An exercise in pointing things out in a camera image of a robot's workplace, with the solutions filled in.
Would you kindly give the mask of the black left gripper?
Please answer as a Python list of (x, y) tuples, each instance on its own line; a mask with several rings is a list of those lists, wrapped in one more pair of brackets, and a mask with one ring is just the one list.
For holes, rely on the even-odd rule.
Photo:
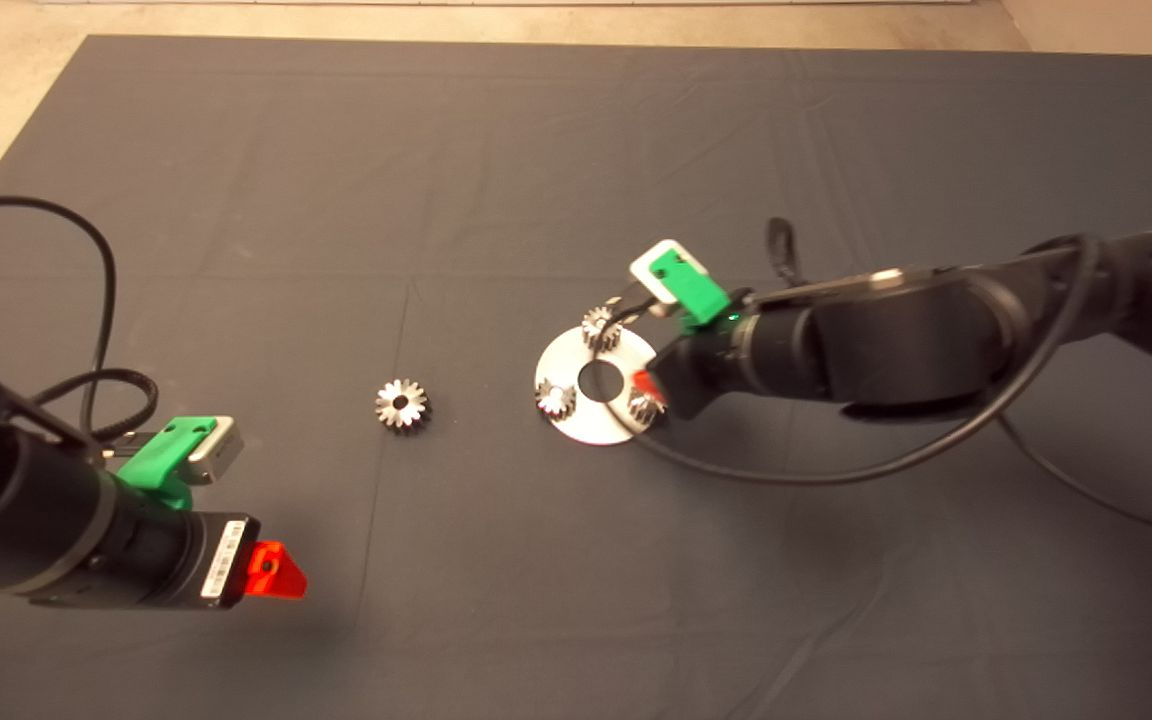
[(100, 539), (63, 577), (28, 593), (51, 609), (227, 611), (247, 597), (302, 600), (308, 579), (247, 511), (169, 509), (116, 483)]

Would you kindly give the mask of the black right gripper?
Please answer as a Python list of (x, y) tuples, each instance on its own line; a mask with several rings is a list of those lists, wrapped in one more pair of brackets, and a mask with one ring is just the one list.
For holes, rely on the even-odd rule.
[(669, 414), (681, 420), (698, 418), (718, 397), (764, 395), (749, 356), (749, 333), (755, 324), (755, 314), (728, 313), (707, 327), (682, 334), (649, 361), (647, 370), (636, 370), (635, 389), (660, 397)]

